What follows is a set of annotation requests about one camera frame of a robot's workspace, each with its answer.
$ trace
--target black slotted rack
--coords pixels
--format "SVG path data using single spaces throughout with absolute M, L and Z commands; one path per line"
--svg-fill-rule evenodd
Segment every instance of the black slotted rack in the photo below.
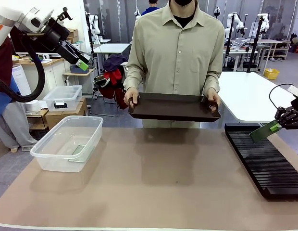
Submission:
M 298 199 L 298 172 L 268 140 L 254 143 L 259 125 L 226 124 L 225 132 L 261 195 L 269 200 Z

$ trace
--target gray pants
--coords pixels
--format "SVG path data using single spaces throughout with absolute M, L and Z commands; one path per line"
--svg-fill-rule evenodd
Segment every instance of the gray pants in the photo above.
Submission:
M 7 148 L 22 147 L 29 151 L 37 141 L 29 134 L 24 105 L 10 103 L 0 116 L 0 139 Z

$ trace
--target person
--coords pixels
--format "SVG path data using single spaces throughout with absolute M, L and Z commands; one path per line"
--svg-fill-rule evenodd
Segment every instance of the person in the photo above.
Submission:
M 7 37 L 0 46 L 0 79 L 14 92 L 20 93 L 12 77 L 11 55 L 12 45 Z M 0 139 L 12 153 L 16 153 L 20 146 L 23 151 L 30 151 L 37 143 L 29 134 L 24 105 L 13 101 L 2 92 L 2 89 L 0 89 Z
M 197 0 L 170 0 L 136 21 L 125 103 L 137 103 L 144 81 L 149 93 L 201 95 L 221 104 L 218 78 L 222 72 L 224 27 L 202 12 Z M 195 122 L 143 120 L 144 128 L 199 128 Z
M 150 12 L 153 12 L 155 10 L 158 10 L 159 8 L 157 7 L 158 5 L 158 0 L 149 0 L 149 5 L 150 7 L 147 8 L 142 14 L 141 16 L 147 14 L 147 13 L 150 13 Z

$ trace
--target yellow basket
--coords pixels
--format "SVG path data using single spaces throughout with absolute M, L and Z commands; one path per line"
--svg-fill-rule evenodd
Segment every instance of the yellow basket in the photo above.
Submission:
M 279 71 L 276 69 L 268 68 L 264 71 L 264 76 L 268 79 L 277 79 L 277 76 L 279 75 Z

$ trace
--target cardboard box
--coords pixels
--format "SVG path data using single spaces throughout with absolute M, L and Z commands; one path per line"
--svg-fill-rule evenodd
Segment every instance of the cardboard box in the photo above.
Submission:
M 76 37 L 68 37 L 67 40 L 69 42 L 71 42 L 72 44 L 73 43 L 76 43 L 76 42 L 78 42 L 78 36 L 76 36 Z
M 69 34 L 69 36 L 68 37 L 76 37 L 76 36 L 78 36 L 78 31 L 77 31 L 77 29 L 68 29 L 69 31 L 70 31 L 70 34 Z
M 49 129 L 52 129 L 62 119 L 67 116 L 86 116 L 87 114 L 87 103 L 86 98 L 82 98 L 75 111 L 57 111 L 48 112 L 46 115 Z

